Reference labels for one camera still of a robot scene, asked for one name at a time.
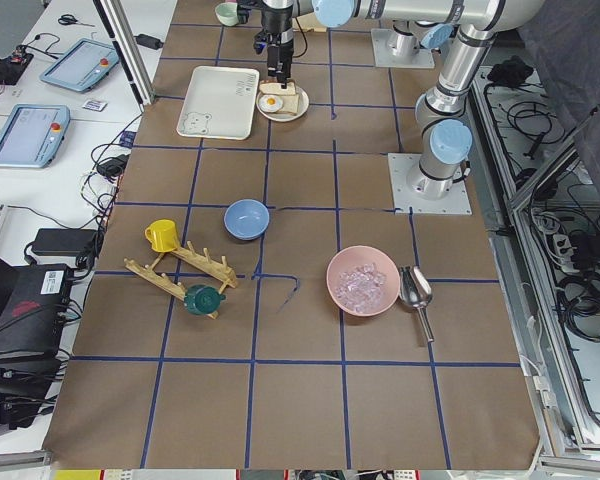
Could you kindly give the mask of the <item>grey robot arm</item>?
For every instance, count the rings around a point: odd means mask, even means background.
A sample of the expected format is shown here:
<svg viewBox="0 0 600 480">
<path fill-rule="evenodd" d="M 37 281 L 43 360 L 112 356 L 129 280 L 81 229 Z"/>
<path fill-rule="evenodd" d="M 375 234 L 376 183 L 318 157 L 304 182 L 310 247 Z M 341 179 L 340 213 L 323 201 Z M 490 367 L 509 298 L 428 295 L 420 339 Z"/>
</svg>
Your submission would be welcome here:
<svg viewBox="0 0 600 480">
<path fill-rule="evenodd" d="M 397 68 L 432 68 L 432 51 L 453 33 L 451 24 L 395 20 L 391 28 L 371 30 L 375 65 Z M 406 175 L 407 186 L 426 200 L 448 194 L 461 162 L 467 159 L 473 137 L 458 120 L 460 96 L 446 87 L 434 87 L 416 101 L 416 122 L 423 153 Z"/>
</svg>

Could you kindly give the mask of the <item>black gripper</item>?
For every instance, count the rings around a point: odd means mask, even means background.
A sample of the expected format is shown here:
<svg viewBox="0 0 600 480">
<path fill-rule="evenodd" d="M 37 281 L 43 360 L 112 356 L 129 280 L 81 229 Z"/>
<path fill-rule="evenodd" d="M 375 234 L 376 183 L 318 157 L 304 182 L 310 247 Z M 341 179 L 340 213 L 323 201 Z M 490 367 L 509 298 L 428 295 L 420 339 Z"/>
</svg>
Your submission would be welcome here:
<svg viewBox="0 0 600 480">
<path fill-rule="evenodd" d="M 293 29 L 289 28 L 282 33 L 263 29 L 254 36 L 253 48 L 257 54 L 267 52 L 268 80 L 279 80 L 281 88 L 287 89 L 294 53 Z"/>
</svg>

